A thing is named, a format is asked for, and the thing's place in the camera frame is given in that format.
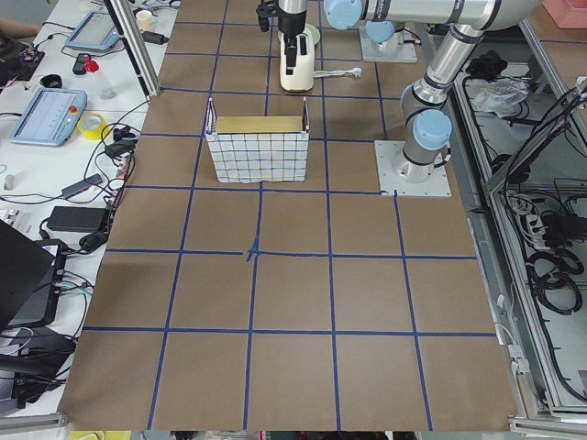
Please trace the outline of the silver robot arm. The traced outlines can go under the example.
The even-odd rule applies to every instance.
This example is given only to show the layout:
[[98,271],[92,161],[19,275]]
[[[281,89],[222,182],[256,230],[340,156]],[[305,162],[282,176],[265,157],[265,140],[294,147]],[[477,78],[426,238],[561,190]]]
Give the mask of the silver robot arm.
[[[402,31],[387,19],[390,1],[324,1],[323,8],[331,27],[345,30],[365,21],[369,38],[383,44],[395,33]],[[276,17],[282,33],[284,54],[298,49],[298,36],[304,33],[307,1],[261,1],[256,8],[260,30],[269,30],[269,18]]]
[[345,30],[361,20],[448,25],[449,31],[426,74],[406,87],[401,106],[407,140],[392,159],[393,172],[409,183],[426,182],[452,132],[442,112],[448,91],[487,31],[518,24],[539,1],[325,1],[331,27]]

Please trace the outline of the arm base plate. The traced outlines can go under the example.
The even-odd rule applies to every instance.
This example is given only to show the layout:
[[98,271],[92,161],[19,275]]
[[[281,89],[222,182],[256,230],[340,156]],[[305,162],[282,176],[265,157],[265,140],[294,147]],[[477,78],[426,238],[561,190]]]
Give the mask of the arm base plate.
[[415,43],[407,30],[396,32],[389,40],[377,43],[365,26],[360,26],[361,54],[364,61],[417,63]]
[[439,152],[428,165],[415,165],[404,156],[404,142],[376,140],[374,142],[380,193],[384,196],[434,197],[451,196],[445,167]]

